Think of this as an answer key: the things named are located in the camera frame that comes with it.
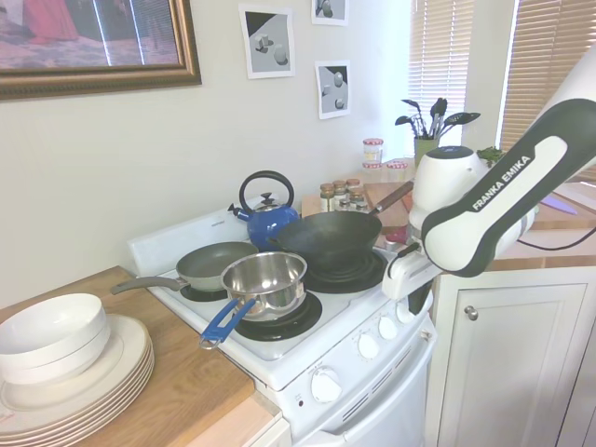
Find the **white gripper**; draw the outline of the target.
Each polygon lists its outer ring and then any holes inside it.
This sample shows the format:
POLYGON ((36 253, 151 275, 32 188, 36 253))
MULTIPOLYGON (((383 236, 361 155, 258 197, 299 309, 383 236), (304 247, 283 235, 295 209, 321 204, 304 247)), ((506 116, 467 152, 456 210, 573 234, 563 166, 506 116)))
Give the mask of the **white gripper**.
POLYGON ((408 309, 418 315, 423 309, 432 288, 432 280, 440 269, 421 253, 395 257, 387 266, 382 281, 382 292, 389 299, 408 296, 408 309))

